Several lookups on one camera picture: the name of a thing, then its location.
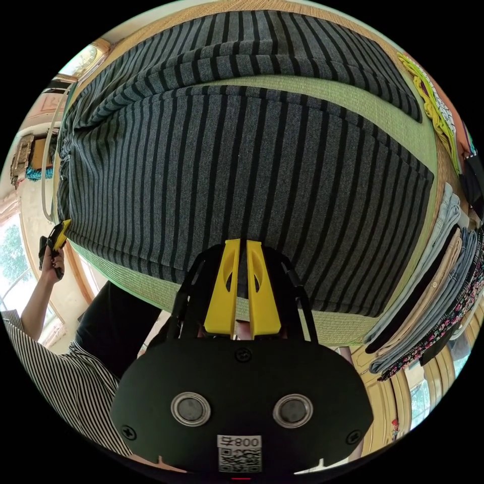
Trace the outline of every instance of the yellow bracket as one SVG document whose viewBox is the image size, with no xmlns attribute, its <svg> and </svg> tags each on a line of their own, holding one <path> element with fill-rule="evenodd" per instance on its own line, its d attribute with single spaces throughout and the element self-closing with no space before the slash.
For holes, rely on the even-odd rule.
<svg viewBox="0 0 484 484">
<path fill-rule="evenodd" d="M 60 233 L 57 236 L 53 247 L 54 251 L 59 251 L 59 249 L 66 243 L 66 230 L 69 228 L 69 225 L 71 225 L 71 219 L 64 220 L 64 222 L 62 222 L 62 229 L 60 230 Z"/>
<path fill-rule="evenodd" d="M 207 317 L 205 318 L 205 331 L 208 333 L 233 335 L 239 260 L 240 239 L 226 240 Z M 227 289 L 230 275 L 232 275 L 230 289 Z"/>
<path fill-rule="evenodd" d="M 227 240 L 205 319 L 207 333 L 233 336 L 239 259 L 240 239 Z M 247 269 L 252 339 L 256 336 L 279 334 L 281 322 L 260 242 L 247 241 Z M 231 284 L 227 289 L 230 275 Z"/>
<path fill-rule="evenodd" d="M 255 336 L 278 334 L 281 322 L 260 242 L 247 241 L 247 269 L 252 339 Z"/>
</svg>

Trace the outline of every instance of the blue object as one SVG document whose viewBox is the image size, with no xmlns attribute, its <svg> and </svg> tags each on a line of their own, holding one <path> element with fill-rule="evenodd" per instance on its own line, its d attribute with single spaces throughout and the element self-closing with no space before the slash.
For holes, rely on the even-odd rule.
<svg viewBox="0 0 484 484">
<path fill-rule="evenodd" d="M 46 178 L 52 178 L 54 175 L 54 169 L 48 168 L 45 171 Z M 34 170 L 32 167 L 27 168 L 27 172 L 25 174 L 25 178 L 28 180 L 32 180 L 33 182 L 37 182 L 42 178 L 42 170 Z"/>
</svg>

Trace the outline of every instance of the screw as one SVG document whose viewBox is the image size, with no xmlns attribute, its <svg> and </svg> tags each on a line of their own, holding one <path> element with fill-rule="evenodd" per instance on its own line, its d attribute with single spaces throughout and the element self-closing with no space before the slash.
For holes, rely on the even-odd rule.
<svg viewBox="0 0 484 484">
<path fill-rule="evenodd" d="M 136 432 L 128 425 L 123 425 L 121 427 L 121 433 L 128 439 L 128 440 L 136 440 Z"/>
<path fill-rule="evenodd" d="M 240 363 L 246 363 L 252 358 L 252 353 L 247 348 L 239 348 L 235 352 L 235 359 Z"/>
<path fill-rule="evenodd" d="M 346 443 L 349 445 L 353 445 L 356 442 L 358 442 L 358 440 L 360 439 L 361 439 L 361 432 L 359 430 L 353 430 L 353 432 L 351 432 L 351 434 L 349 434 L 348 437 L 346 437 Z"/>
</svg>

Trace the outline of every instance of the green woven mat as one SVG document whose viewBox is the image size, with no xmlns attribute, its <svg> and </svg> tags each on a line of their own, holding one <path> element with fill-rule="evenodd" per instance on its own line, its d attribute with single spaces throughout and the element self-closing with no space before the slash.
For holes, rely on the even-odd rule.
<svg viewBox="0 0 484 484">
<path fill-rule="evenodd" d="M 423 101 L 418 96 L 413 84 L 407 78 L 405 80 L 415 93 L 415 97 L 419 101 L 420 108 L 423 111 Z M 379 97 L 362 89 L 333 81 L 291 76 L 257 76 L 210 83 L 210 85 L 217 84 L 284 90 L 307 94 L 339 104 L 364 116 L 382 128 L 432 171 L 436 179 L 431 191 L 422 233 L 408 267 L 389 301 L 387 306 L 389 307 L 405 287 L 411 274 L 415 270 L 432 229 L 432 218 L 437 193 L 437 151 L 434 130 L 430 120 L 424 116 L 423 123 L 419 124 L 401 110 Z M 140 274 L 108 262 L 76 244 L 72 244 L 72 247 L 112 283 L 158 308 L 171 312 L 176 292 L 179 289 L 178 284 Z M 246 299 L 237 298 L 236 316 L 239 319 L 249 320 L 249 305 Z M 313 311 L 313 316 L 319 342 L 327 346 L 346 346 L 361 343 L 363 337 L 379 319 L 351 314 L 316 311 Z"/>
</svg>

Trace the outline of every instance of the black handle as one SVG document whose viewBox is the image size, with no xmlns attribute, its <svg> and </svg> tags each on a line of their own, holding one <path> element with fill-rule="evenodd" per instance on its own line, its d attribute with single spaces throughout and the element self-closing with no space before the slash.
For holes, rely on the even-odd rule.
<svg viewBox="0 0 484 484">
<path fill-rule="evenodd" d="M 52 240 L 50 240 L 49 238 L 44 237 L 44 236 L 42 236 L 40 238 L 39 246 L 40 246 L 40 250 L 39 250 L 39 270 L 42 270 L 42 264 L 44 262 L 44 255 L 45 255 L 45 248 L 47 246 L 50 247 L 50 256 L 52 258 L 57 257 L 59 255 L 59 252 L 52 249 L 53 248 Z M 55 269 L 55 274 L 57 276 L 57 279 L 60 281 L 64 276 L 64 272 L 62 272 L 62 269 L 60 267 L 55 267 L 54 269 Z"/>
</svg>

